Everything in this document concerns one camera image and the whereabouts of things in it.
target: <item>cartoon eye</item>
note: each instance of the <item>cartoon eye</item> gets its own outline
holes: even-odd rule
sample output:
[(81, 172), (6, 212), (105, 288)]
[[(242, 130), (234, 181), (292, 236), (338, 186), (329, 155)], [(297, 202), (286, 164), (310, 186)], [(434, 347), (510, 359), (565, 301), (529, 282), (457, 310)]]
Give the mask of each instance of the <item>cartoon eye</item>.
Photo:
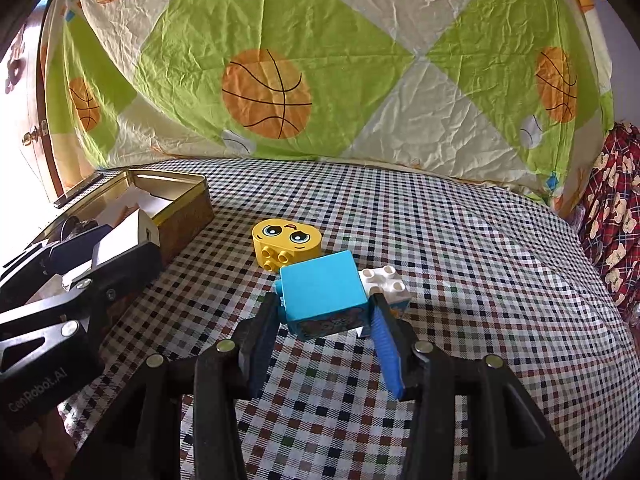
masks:
[(302, 231), (294, 231), (289, 235), (289, 240), (295, 244), (304, 244), (311, 240), (311, 236)]
[(265, 236), (278, 236), (281, 232), (282, 227), (277, 225), (267, 225), (267, 227), (262, 230), (262, 234)]

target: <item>blue gripper pad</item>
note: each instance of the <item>blue gripper pad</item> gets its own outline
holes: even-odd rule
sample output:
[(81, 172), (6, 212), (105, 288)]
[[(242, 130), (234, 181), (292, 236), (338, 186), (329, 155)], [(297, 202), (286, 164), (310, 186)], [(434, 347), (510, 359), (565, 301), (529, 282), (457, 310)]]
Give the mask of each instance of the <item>blue gripper pad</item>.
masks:
[(402, 377), (402, 355), (398, 349), (396, 319), (382, 294), (374, 294), (369, 302), (372, 305), (371, 339), (378, 354), (378, 362), (386, 389), (395, 399), (404, 397), (404, 379)]
[(110, 225), (100, 225), (55, 245), (46, 263), (49, 275), (66, 274), (90, 260), (94, 253), (94, 246), (111, 231), (113, 227)]
[(247, 381), (250, 397), (253, 399), (258, 396), (258, 392), (264, 385), (267, 368), (271, 361), (273, 346), (280, 327), (279, 306), (280, 298), (268, 292), (253, 319), (249, 334), (238, 355), (238, 364)]

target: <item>metal screw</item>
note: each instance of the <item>metal screw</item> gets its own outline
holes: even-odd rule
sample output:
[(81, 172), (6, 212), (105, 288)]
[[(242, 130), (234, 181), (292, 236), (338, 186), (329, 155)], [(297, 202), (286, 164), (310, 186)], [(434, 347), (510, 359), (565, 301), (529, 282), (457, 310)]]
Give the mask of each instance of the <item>metal screw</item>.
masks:
[(433, 344), (424, 340), (416, 341), (414, 348), (419, 354), (429, 354), (433, 352)]
[(75, 334), (76, 330), (78, 330), (78, 322), (75, 319), (72, 319), (62, 326), (62, 330), (60, 330), (60, 332), (62, 332), (64, 337), (69, 337), (70, 335)]
[(87, 288), (89, 285), (91, 285), (91, 278), (85, 278), (76, 283), (76, 288)]
[(222, 353), (231, 352), (235, 347), (236, 343), (232, 339), (223, 339), (216, 343), (216, 349)]
[(489, 368), (501, 368), (504, 361), (500, 356), (489, 354), (484, 358), (484, 362)]
[(149, 368), (158, 368), (162, 363), (164, 363), (164, 357), (160, 354), (153, 354), (146, 358), (146, 365)]

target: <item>green quilt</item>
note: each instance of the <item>green quilt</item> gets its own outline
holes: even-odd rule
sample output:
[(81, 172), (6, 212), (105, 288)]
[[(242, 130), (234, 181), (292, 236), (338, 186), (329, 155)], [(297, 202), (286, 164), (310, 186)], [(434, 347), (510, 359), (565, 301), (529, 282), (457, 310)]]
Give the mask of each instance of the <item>green quilt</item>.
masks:
[(612, 124), (590, 0), (56, 0), (47, 21), (49, 128), (94, 166), (350, 160), (566, 212)]

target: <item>red plaid fabric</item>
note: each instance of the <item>red plaid fabric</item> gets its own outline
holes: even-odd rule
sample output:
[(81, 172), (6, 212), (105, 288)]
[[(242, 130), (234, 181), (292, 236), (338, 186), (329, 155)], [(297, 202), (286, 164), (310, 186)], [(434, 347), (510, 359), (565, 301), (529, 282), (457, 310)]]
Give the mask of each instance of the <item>red plaid fabric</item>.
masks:
[(580, 240), (623, 319), (640, 301), (640, 132), (616, 123), (604, 143), (582, 199)]

